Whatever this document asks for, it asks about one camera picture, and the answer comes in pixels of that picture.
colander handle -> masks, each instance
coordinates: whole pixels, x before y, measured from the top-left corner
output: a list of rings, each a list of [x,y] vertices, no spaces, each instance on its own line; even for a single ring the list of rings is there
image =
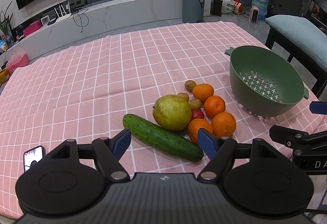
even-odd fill
[[[228,56],[231,56],[232,52],[235,50],[235,48],[230,47],[228,50],[225,51],[225,54]]]
[[[305,87],[305,94],[303,95],[303,98],[309,99],[309,90]]]

cable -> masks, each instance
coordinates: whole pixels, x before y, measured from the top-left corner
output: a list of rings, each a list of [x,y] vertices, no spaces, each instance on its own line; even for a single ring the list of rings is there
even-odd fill
[[[75,11],[75,8],[76,8],[76,4],[75,4],[74,9],[73,9],[73,11],[72,11],[73,20],[74,20],[76,26],[82,28],[82,30],[81,30],[81,33],[82,33],[82,32],[83,32],[83,27],[86,27],[86,26],[89,24],[89,18],[88,18],[88,16],[85,14],[85,12],[88,11],[89,9],[88,9],[88,8],[85,8],[85,9],[82,10],[83,12],[81,12],[80,10],[76,10],[76,11]],[[80,20],[81,20],[81,25],[78,25],[78,24],[77,24],[76,20],[74,19],[74,15],[79,16],[79,18],[80,18]],[[83,26],[83,22],[82,22],[81,15],[85,15],[86,18],[87,18],[87,24],[86,24],[85,26]]]
[[[326,210],[318,210],[318,209],[309,209],[309,208],[307,208],[305,210],[305,212],[307,212],[307,213],[315,213],[315,214],[325,214],[325,215],[327,215],[327,211]]]
[[[246,18],[249,18],[247,16],[250,16],[249,14],[246,14],[247,16],[245,16],[244,14],[246,14],[245,12],[242,14],[242,16],[246,17]]]

orange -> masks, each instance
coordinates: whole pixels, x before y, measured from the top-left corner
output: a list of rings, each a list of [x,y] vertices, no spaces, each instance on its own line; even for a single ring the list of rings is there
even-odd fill
[[[214,118],[217,114],[226,110],[226,105],[221,97],[211,96],[207,98],[203,108],[208,117]]]
[[[187,127],[187,133],[190,137],[191,141],[198,145],[197,142],[197,131],[199,131],[200,128],[204,128],[208,130],[210,133],[213,132],[211,124],[204,120],[204,119],[193,119]]]
[[[236,121],[233,115],[230,113],[219,113],[211,121],[214,135],[216,137],[229,136],[236,130]]]
[[[209,84],[198,84],[193,88],[193,96],[201,102],[205,102],[207,98],[214,95],[214,88]]]

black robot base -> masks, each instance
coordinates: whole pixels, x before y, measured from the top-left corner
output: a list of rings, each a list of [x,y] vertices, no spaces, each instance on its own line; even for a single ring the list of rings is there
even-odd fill
[[[130,145],[113,139],[78,145],[68,139],[24,173],[16,194],[17,224],[309,224],[314,191],[308,175],[262,139],[238,144],[205,129],[198,142],[210,162],[193,173],[135,173],[120,165]],[[234,169],[235,159],[249,158]],[[96,170],[79,159],[93,159]]]

light blue cushion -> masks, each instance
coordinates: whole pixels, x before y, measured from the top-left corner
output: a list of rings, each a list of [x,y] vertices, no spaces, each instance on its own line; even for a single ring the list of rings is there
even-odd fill
[[[276,15],[265,21],[327,72],[327,36],[303,17]]]

